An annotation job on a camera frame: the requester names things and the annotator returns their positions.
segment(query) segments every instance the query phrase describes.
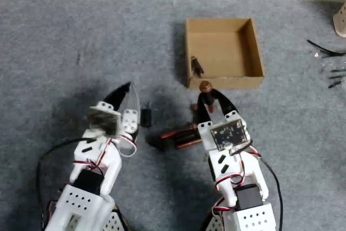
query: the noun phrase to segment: gray carpet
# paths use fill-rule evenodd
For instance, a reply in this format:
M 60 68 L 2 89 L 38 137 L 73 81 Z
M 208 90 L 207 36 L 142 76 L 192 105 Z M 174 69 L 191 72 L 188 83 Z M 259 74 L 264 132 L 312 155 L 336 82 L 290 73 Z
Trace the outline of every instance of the gray carpet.
M 191 120 L 184 20 L 253 17 L 266 78 L 224 93 L 277 173 L 284 230 L 345 230 L 346 97 L 328 89 L 326 62 L 306 39 L 345 50 L 331 16 L 339 3 L 287 0 L 0 0 L 1 230 L 38 230 L 35 168 L 41 153 L 80 137 L 87 107 L 126 81 L 152 102 L 154 126 L 125 159 L 112 191 L 133 230 L 198 230 L 219 195 L 203 148 L 165 154 L 149 133 Z M 44 199 L 68 179 L 74 147 L 45 164 Z M 263 168 L 278 220 L 274 180 Z

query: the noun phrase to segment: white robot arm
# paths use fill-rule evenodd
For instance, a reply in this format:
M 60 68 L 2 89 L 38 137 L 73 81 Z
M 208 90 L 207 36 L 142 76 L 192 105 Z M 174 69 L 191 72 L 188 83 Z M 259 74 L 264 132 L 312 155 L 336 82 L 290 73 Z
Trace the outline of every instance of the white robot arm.
M 209 156 L 215 188 L 222 193 L 202 230 L 275 231 L 272 207 L 266 202 L 269 191 L 258 163 L 260 154 L 251 146 L 247 124 L 228 98 L 209 82 L 202 84 L 208 89 L 201 88 L 198 97 L 198 132 Z M 210 108 L 214 100 L 219 101 L 224 115 L 217 124 L 205 107 Z
M 91 127 L 75 149 L 70 183 L 56 202 L 46 231 L 128 230 L 109 194 L 122 166 L 121 155 L 131 156 L 137 149 L 140 106 L 134 85 L 119 87 L 91 107 L 89 119 Z

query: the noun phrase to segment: black cable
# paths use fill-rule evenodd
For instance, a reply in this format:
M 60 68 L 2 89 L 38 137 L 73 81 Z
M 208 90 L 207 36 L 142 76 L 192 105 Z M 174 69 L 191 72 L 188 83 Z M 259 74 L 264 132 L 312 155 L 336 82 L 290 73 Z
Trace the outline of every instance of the black cable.
M 51 154 L 53 151 L 68 146 L 72 143 L 77 143 L 77 142 L 82 142 L 82 141 L 95 141 L 95 138 L 77 138 L 77 139 L 72 139 L 68 140 L 65 142 L 62 142 L 60 144 L 57 144 L 56 146 L 53 146 L 50 148 L 48 151 L 46 151 L 43 155 L 38 160 L 37 163 L 37 168 L 36 168 L 36 192 L 37 192 L 37 201 L 38 204 L 41 208 L 41 230 L 43 231 L 45 229 L 45 223 L 44 223 L 44 207 L 43 207 L 43 201 L 42 201 L 42 196 L 41 196 L 41 164 L 43 160 Z
M 246 146 L 244 146 L 243 148 L 236 150 L 234 153 L 231 153 L 231 156 L 236 155 L 236 154 L 240 154 L 242 151 L 245 151 L 246 149 L 248 149 L 251 145 L 252 145 L 252 140 L 250 140 L 250 142 Z
M 264 165 L 268 168 L 268 170 L 270 171 L 270 173 L 273 175 L 275 182 L 276 182 L 276 186 L 277 186 L 277 192 L 279 195 L 279 200 L 280 200 L 280 223 L 279 223 L 279 231 L 282 231 L 282 223 L 283 223 L 283 200 L 282 200 L 282 194 L 281 194 L 281 190 L 280 190 L 280 183 L 279 180 L 276 176 L 276 174 L 274 173 L 273 169 L 271 168 L 271 166 L 263 159 L 263 157 L 259 157 L 259 159 L 264 163 Z
M 319 48 L 319 49 L 320 49 L 321 51 L 323 51 L 324 53 L 329 54 L 331 57 L 333 57 L 333 56 L 344 56 L 344 55 L 346 54 L 346 52 L 337 52 L 337 51 L 328 50 L 328 49 L 326 49 L 326 48 L 324 48 L 324 47 L 322 47 L 322 46 L 320 46 L 320 45 L 314 43 L 314 42 L 311 41 L 311 40 L 307 40 L 307 41 L 308 41 L 308 43 L 310 43 L 311 45 L 313 45 L 313 46 Z

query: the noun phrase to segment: circuit board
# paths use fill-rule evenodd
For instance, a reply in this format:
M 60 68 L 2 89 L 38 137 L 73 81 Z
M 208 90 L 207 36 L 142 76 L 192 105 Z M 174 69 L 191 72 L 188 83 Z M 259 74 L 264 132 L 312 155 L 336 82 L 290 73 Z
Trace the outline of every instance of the circuit board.
M 240 119 L 218 125 L 210 131 L 219 151 L 248 141 L 245 127 Z

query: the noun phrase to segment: open cardboard box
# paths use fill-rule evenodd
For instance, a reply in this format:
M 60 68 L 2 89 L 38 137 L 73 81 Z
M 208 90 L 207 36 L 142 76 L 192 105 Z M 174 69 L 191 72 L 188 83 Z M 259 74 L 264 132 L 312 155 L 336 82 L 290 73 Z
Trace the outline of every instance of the open cardboard box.
M 214 88 L 253 88 L 264 79 L 264 68 L 251 18 L 190 18 L 186 22 L 188 87 L 203 80 Z M 204 70 L 194 75 L 191 58 Z

